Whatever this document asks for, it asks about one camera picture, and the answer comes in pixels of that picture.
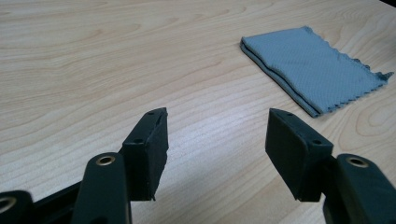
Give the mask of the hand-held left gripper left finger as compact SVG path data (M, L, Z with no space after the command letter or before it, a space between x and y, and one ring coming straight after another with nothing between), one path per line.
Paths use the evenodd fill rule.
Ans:
M119 152L91 158L71 224L133 224L132 201L151 201L167 161L167 110L147 112Z

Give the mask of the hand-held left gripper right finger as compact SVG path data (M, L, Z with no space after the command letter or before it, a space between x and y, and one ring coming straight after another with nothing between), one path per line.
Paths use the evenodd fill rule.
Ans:
M265 151L296 200L324 197L327 224L396 224L396 188L377 165L332 148L297 116L269 110Z

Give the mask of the grey-blue cloth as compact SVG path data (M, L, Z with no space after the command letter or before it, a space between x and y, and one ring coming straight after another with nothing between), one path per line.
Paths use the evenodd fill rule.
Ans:
M392 76L372 72L308 26L243 37L240 48L313 118L387 85Z

